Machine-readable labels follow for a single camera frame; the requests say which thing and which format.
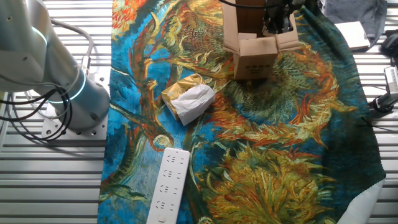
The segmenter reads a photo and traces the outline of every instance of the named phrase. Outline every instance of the sunflower pattern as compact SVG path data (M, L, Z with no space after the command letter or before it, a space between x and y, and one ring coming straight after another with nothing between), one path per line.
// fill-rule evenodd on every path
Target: sunflower pattern
M267 80L231 78L221 4L114 0L98 223L146 223L165 147L190 151L177 223L337 223L385 177L353 56L317 8ZM183 127L160 92L203 75L215 102Z

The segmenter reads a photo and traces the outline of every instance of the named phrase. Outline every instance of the gold wrapper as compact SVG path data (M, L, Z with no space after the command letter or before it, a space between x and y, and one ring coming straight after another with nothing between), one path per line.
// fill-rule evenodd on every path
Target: gold wrapper
M180 120L180 118L178 117L177 111L175 110L171 101L197 84L206 85L205 81L199 74L192 74L188 77L181 79L180 81L177 81L176 83L162 91L163 101L169 108L169 110L173 112L173 116L177 121Z

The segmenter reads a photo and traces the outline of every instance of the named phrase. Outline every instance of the power strip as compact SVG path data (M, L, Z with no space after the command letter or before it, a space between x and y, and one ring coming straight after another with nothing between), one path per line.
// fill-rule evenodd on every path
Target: power strip
M147 224L176 224L189 157L189 152L181 149L164 150Z

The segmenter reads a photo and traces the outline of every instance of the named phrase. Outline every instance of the black cable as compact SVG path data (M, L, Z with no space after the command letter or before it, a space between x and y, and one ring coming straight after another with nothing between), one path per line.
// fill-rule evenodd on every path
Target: black cable
M3 120L3 121L18 122L18 121L22 121L22 120L25 120L25 119L27 119L27 118L30 118L31 116L35 115L35 114L41 109L41 107L44 105L44 103L45 103L50 97L51 97L51 95L46 96L46 97L44 98L44 100L39 104L39 106L38 106L35 110L33 110L33 112L31 112L30 114L28 114L28 115L26 115L26 116L23 116L23 117L21 117L21 118L11 118L11 117L6 118L6 117L3 117L3 116L0 116L0 119Z
M273 6L247 6L247 5L230 3L226 0L219 0L219 1L224 4L233 6L233 7L240 7L240 8L245 8L245 9L268 9L268 8L272 8L272 7L283 6L283 4L277 4L277 5L273 5Z
M62 96L63 92L62 92L61 89L58 88L57 91L59 92L59 94L60 94L60 96L62 98L62 101L63 101L63 104L64 104L63 106L66 107L66 101L68 100L68 98L65 98L65 97ZM16 118L18 118L18 113L17 113L15 105L12 106L12 109L14 110L14 114L15 114ZM22 122L19 122L19 124L25 129L25 131L27 133L29 133L32 136L32 137L28 137L27 136L25 138L28 138L30 140L38 140L38 141L51 141L51 140L54 140L54 139L50 139L50 138L55 136L57 133L59 133L61 131L61 129L63 128L63 126L64 126L64 124L66 122L66 118L67 118L66 116L63 117L62 125L57 129L56 132L54 132L53 134L51 134L50 136L47 136L45 138L40 138L40 137L37 137L35 134L32 134Z
M68 109L68 104L67 104L67 102L70 100L68 94L65 92L64 89L61 89L61 88L57 88L57 92L59 92L59 94L60 94L60 96L61 96L61 98L62 98L62 101L63 101L63 106L64 106L65 110L67 110L67 109ZM18 114L17 114L15 105L13 105L12 107L13 107L14 114L15 114L16 118L18 118ZM8 106L6 106L6 110L7 110L8 116L11 117L11 113L10 113L10 111L9 111ZM12 126L14 127L14 129L15 129L20 135L24 136L26 139L31 140L31 141L36 140L36 141L38 141L38 142L40 142L40 143L45 144L44 141L53 141L53 140L56 140L56 139L58 139L60 136L62 136L63 134L66 133L66 130L68 129L68 127L69 127L69 125L70 125L70 122L71 122L71 120L72 120L72 116L73 116L73 115L72 115L72 105L69 105L69 110L70 110L70 111L69 111L69 120L68 120L68 123L65 124L66 119L67 119L67 116L65 115L65 116L63 117L62 124L61 124L61 126L57 129L57 131L54 132L53 134L51 134L50 136L47 136L46 138L40 138L40 137L36 136L35 134L31 133L31 132L27 129L27 127L26 127L21 121L18 121L19 124L22 126L22 128L25 129L25 131L26 131L29 135L31 135L31 137L28 136L28 135L26 135L26 134L24 134L24 133L22 133L22 132L16 127L16 125L14 124L14 122L11 122L11 124L12 124Z
M38 98L36 98L36 99L34 99L34 100L25 101L25 102L14 102L14 101L0 100L0 103L4 103L4 104L7 104L7 105L26 105L26 104L31 104L31 103L38 102L39 100L44 99L44 98L46 98L47 96L52 96L52 95L54 95L54 93L56 93L56 92L57 92L57 90L56 90L56 89L53 89L53 90L47 92L46 94L44 94L44 95L42 95L42 96L40 96L40 97L38 97Z

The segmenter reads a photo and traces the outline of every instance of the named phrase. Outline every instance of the metal grating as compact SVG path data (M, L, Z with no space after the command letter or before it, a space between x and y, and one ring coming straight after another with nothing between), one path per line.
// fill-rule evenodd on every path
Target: metal grating
M96 48L90 71L106 86L111 65L112 1L51 0L45 4L50 16L93 36ZM398 0L389 0L387 13L386 30L398 29ZM81 60L88 46L84 37L61 27L55 31ZM385 93L376 88L386 87L384 68L389 66L389 58L379 53L385 38L367 53L354 55L368 101ZM22 101L24 96L17 95L16 100ZM21 115L31 111L30 106L19 106ZM37 114L24 124L40 134L43 118ZM387 180L368 223L398 223L398 112L375 119L374 124L392 131L374 129ZM0 152L0 223L96 223L105 140L41 147L18 135L12 126L6 135Z

